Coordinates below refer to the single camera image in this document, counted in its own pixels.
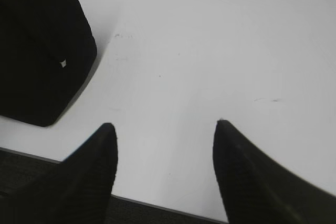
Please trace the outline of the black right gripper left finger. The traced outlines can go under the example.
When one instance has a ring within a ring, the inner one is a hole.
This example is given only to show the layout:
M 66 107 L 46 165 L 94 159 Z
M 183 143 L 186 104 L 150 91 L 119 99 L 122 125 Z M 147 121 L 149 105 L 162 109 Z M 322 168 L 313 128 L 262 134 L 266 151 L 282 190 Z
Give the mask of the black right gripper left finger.
M 1 223 L 104 223 L 117 164 L 116 130 L 104 123 L 50 171 L 1 195 Z

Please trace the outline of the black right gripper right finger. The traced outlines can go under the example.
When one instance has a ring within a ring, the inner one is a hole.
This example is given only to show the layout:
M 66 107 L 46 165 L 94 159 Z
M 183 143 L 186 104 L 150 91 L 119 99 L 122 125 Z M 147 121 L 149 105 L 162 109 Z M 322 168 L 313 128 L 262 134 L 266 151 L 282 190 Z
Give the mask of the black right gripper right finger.
M 213 165 L 229 223 L 335 223 L 335 196 L 287 170 L 229 121 L 217 121 Z

